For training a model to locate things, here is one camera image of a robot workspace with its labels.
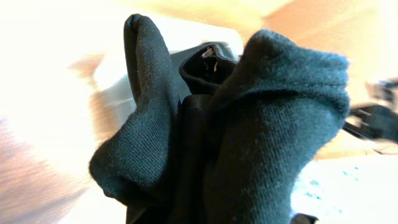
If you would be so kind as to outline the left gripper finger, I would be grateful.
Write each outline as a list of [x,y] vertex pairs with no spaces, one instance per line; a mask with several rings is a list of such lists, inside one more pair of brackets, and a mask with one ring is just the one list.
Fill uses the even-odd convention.
[[290,224],[316,224],[319,219],[317,217],[303,214],[303,213],[296,213],[290,221]]

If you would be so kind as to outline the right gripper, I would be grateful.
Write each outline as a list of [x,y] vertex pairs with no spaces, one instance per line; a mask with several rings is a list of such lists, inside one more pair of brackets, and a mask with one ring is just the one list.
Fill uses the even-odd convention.
[[382,103],[358,105],[349,116],[359,119],[359,125],[345,122],[343,130],[358,139],[397,142],[397,78],[365,83],[368,96]]

